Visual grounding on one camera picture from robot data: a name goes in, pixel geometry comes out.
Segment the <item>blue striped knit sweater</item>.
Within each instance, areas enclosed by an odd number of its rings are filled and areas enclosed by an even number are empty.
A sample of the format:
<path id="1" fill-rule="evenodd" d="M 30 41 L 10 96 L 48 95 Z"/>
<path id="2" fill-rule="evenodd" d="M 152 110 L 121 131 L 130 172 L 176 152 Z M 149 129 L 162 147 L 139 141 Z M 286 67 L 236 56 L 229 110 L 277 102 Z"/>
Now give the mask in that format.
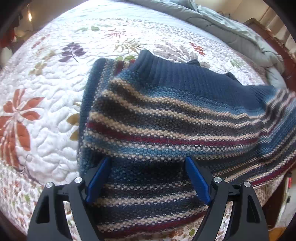
<path id="1" fill-rule="evenodd" d="M 184 161 L 256 192 L 275 189 L 295 163 L 295 92 L 242 85 L 197 61 L 143 50 L 126 65 L 98 59 L 79 121 L 79 171 L 109 157 L 111 172 L 92 215 L 104 238 L 192 225 L 205 212 Z"/>

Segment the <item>floral quilted bedspread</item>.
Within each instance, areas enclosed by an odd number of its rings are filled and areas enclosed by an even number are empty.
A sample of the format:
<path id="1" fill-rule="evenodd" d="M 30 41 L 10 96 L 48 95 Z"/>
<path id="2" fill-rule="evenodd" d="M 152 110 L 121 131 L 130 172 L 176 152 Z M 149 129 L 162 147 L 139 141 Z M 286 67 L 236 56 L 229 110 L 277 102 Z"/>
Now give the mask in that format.
<path id="1" fill-rule="evenodd" d="M 231 72 L 244 85 L 282 84 L 283 59 L 260 42 L 235 49 L 171 16 L 126 1 L 87 1 L 30 37 L 1 70 L 1 213 L 21 234 L 46 182 L 78 175 L 78 120 L 99 58 L 129 63 L 147 49 L 177 63 Z"/>

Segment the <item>dark wooden headboard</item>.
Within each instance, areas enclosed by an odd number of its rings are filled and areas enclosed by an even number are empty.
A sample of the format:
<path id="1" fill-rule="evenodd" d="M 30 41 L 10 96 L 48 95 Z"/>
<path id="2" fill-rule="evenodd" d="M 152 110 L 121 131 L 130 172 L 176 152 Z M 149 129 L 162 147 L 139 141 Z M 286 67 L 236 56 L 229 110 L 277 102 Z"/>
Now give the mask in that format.
<path id="1" fill-rule="evenodd" d="M 245 25 L 257 32 L 283 58 L 282 76 L 288 88 L 295 90 L 295 41 L 276 12 L 268 8 L 260 20 L 251 18 Z"/>

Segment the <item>grey-blue comforter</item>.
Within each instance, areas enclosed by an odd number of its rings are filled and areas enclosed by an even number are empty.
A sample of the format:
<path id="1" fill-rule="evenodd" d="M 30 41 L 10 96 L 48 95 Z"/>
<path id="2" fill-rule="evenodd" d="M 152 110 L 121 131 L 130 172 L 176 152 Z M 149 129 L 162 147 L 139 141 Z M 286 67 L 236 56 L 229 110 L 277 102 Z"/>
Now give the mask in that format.
<path id="1" fill-rule="evenodd" d="M 276 88 L 286 88 L 282 77 L 285 70 L 283 57 L 251 28 L 226 18 L 214 10 L 197 5 L 194 1 L 131 1 L 149 9 L 186 21 L 222 40 L 265 69 L 267 81 Z"/>

